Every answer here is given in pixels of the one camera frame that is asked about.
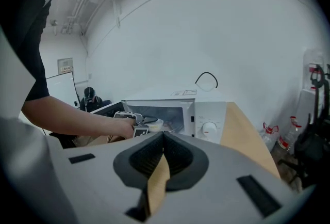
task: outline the microwave label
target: microwave label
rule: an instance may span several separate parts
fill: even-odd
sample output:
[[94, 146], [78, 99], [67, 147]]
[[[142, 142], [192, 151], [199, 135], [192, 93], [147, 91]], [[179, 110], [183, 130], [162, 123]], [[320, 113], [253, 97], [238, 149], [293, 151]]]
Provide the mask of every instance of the microwave label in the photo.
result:
[[197, 94], [197, 90], [175, 91], [171, 94], [171, 96], [175, 97], [178, 95], [194, 95], [194, 94]]

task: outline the plastic bottle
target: plastic bottle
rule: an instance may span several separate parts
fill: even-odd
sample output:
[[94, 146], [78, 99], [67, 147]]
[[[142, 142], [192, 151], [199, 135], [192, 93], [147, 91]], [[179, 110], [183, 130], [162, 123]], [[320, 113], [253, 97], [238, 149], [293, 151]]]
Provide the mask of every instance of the plastic bottle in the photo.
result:
[[298, 139], [301, 126], [298, 125], [296, 117], [292, 116], [292, 117], [290, 117], [290, 119], [291, 119], [290, 130], [285, 137], [280, 137], [278, 139], [278, 144], [281, 148], [285, 149], [290, 154], [293, 154], [294, 143]]
[[263, 131], [260, 133], [267, 149], [271, 151], [279, 137], [278, 126], [270, 127], [263, 123]]

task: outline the whiteboard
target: whiteboard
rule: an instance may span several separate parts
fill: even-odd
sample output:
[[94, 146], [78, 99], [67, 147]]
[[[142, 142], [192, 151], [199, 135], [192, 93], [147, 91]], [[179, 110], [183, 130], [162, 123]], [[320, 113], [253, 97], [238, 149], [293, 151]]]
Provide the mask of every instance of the whiteboard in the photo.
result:
[[72, 72], [47, 78], [47, 87], [52, 97], [55, 97], [70, 106], [79, 108], [79, 100]]

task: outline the forearm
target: forearm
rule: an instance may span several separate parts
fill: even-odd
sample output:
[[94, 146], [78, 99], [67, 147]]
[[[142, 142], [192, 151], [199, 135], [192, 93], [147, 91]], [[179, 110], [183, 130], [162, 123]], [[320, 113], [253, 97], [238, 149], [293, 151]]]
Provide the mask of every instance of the forearm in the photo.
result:
[[126, 123], [119, 119], [75, 109], [54, 97], [27, 101], [22, 112], [34, 125], [60, 134], [127, 137], [128, 133]]

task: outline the red label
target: red label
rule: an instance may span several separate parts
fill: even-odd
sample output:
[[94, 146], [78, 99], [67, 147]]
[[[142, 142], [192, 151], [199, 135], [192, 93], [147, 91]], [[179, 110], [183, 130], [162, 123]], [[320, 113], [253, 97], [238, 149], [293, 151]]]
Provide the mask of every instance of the red label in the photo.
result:
[[278, 139], [278, 144], [283, 148], [283, 149], [286, 149], [287, 147], [288, 147], [288, 143], [287, 142], [285, 142], [283, 139], [282, 139], [282, 137], [280, 137], [279, 139]]

